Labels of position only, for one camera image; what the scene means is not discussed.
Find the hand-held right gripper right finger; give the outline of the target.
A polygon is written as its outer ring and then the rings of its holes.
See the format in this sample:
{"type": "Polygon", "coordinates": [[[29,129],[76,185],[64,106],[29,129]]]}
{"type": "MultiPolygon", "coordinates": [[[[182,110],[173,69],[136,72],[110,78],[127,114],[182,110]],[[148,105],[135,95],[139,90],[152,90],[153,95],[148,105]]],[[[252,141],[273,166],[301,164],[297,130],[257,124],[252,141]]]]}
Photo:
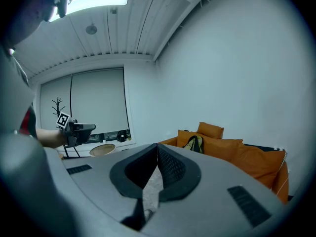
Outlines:
{"type": "Polygon", "coordinates": [[[163,182],[160,202],[184,199],[201,180],[201,169],[194,161],[164,144],[158,145],[157,164],[163,182]]]}

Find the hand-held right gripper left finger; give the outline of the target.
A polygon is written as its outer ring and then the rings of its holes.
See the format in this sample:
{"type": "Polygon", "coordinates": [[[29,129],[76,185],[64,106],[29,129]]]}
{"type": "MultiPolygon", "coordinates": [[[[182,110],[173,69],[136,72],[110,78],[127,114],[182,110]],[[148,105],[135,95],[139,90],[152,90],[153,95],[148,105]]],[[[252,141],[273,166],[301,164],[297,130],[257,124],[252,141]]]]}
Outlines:
{"type": "Polygon", "coordinates": [[[143,189],[157,166],[158,145],[148,145],[116,164],[110,170],[110,180],[124,197],[136,199],[131,215],[121,223],[134,230],[141,230],[146,223],[143,208],[143,189]]]}

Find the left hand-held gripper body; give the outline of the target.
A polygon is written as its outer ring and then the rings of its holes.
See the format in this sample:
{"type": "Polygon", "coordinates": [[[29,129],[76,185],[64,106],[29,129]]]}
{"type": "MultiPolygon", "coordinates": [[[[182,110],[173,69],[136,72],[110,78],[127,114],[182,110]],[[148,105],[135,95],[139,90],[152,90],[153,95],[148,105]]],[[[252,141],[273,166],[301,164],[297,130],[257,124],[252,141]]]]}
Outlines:
{"type": "Polygon", "coordinates": [[[60,112],[56,124],[67,139],[67,143],[64,145],[65,148],[72,148],[86,143],[92,131],[96,128],[95,124],[78,123],[76,119],[64,112],[60,112]]]}

